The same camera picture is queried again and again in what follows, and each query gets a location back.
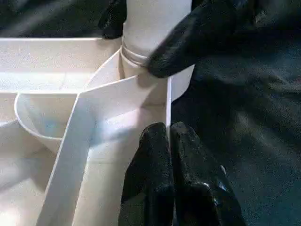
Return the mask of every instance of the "black fabric background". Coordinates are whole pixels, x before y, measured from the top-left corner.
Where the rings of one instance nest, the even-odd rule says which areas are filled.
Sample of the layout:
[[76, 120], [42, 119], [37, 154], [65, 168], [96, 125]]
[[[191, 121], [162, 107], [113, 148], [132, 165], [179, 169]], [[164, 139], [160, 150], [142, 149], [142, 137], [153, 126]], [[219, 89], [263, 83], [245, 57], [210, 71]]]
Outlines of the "black fabric background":
[[[97, 36], [108, 3], [0, 0], [0, 37]], [[300, 131], [277, 130], [277, 122], [285, 119], [264, 108], [261, 90], [237, 83], [238, 75], [265, 73], [298, 84], [300, 31], [251, 37], [226, 54], [204, 58], [197, 67], [189, 90], [173, 103], [173, 122], [192, 126], [224, 165], [248, 225], [301, 225]], [[204, 80], [206, 76], [215, 80]], [[278, 103], [279, 98], [273, 94], [269, 100]], [[298, 113], [300, 92], [290, 100]]]

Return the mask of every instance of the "black glove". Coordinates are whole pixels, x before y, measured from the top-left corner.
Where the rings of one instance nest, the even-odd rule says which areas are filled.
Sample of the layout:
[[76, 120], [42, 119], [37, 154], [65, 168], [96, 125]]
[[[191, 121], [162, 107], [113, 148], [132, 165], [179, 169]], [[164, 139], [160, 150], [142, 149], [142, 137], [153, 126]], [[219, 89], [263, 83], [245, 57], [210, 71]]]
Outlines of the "black glove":
[[173, 171], [164, 124], [153, 124], [142, 133], [126, 172], [119, 225], [170, 226], [178, 221], [180, 226], [244, 226], [223, 169], [193, 129], [177, 123], [171, 140]]
[[163, 123], [147, 127], [130, 163], [123, 186], [119, 226], [170, 226], [174, 179]]

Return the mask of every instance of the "white tube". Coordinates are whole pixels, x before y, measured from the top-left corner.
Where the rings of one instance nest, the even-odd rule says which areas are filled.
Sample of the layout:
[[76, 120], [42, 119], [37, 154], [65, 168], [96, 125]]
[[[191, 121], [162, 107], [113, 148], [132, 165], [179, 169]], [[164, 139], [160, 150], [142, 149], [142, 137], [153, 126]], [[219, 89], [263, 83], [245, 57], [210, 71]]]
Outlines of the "white tube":
[[148, 57], [190, 12], [191, 0], [127, 0], [126, 48]]

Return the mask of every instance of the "white insert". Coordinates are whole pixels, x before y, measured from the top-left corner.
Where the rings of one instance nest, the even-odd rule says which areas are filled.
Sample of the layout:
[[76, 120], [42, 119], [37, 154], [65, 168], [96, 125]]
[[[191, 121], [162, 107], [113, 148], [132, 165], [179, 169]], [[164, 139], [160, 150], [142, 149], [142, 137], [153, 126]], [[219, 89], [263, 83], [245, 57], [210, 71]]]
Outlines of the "white insert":
[[18, 94], [15, 112], [19, 123], [53, 153], [57, 153], [76, 94]]
[[120, 39], [0, 39], [0, 90], [76, 92], [120, 45]]
[[170, 80], [141, 75], [79, 95], [38, 226], [117, 225], [124, 175], [141, 132], [155, 122], [169, 127], [170, 87]]

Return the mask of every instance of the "gloved hand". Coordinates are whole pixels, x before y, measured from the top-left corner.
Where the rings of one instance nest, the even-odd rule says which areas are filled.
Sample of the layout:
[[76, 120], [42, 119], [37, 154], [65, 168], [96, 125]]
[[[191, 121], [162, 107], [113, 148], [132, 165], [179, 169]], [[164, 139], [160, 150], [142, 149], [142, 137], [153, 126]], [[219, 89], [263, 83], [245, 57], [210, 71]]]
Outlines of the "gloved hand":
[[285, 34], [299, 29], [300, 18], [299, 0], [205, 0], [174, 28], [146, 67], [157, 77], [168, 77], [205, 56], [232, 52], [244, 39], [252, 40], [254, 33], [273, 37], [271, 30]]
[[142, 133], [125, 176], [119, 226], [170, 226], [172, 221], [180, 226], [244, 226], [225, 172], [193, 129], [174, 124], [171, 141], [172, 157], [163, 123]]

